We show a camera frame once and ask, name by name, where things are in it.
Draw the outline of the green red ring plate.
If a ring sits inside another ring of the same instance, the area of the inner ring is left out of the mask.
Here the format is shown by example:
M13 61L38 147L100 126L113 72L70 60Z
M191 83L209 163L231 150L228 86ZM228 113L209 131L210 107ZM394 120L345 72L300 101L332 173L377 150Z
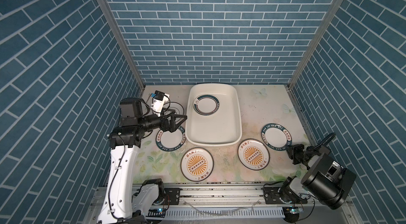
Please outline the green red ring plate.
M193 102L194 111L202 116L210 116L219 109L219 100L213 95L201 95Z

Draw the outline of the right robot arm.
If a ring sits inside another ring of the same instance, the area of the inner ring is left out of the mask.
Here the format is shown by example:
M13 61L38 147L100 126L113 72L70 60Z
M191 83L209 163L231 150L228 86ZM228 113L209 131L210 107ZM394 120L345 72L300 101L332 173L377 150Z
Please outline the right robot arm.
M305 148L303 144L286 148L293 164L302 164L307 172L302 178L288 177L279 189L279 198L285 203L306 203L315 198L332 210L341 207L357 178L329 156L325 145Z

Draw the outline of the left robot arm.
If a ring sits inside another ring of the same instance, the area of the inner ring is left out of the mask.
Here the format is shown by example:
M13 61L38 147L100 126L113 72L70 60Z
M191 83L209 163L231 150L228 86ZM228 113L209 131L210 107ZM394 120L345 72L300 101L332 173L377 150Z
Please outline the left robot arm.
M97 217L99 224L145 224L150 208L162 203L162 212L169 208L169 196L161 179L146 180L137 196L133 195L133 165L147 133L160 129L175 132L186 115L170 108L169 95L156 91L148 105L142 98L125 98L120 104L118 125L108 135L111 165L103 206Z

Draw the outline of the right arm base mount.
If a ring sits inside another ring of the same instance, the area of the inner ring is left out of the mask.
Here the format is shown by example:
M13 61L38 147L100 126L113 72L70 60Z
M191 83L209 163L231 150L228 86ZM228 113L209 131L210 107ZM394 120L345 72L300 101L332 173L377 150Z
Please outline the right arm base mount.
M304 205L308 203L307 199L301 198L289 187L275 187L266 184L263 187L263 194L267 205Z

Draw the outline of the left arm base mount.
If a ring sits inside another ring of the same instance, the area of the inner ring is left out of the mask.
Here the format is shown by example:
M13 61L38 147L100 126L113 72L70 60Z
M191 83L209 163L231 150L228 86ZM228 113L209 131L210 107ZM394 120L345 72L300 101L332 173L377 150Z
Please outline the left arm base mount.
M133 198L133 208L140 207L146 203L153 206L178 205L180 200L180 188L166 188L160 190L157 185L146 185L138 189L136 197Z

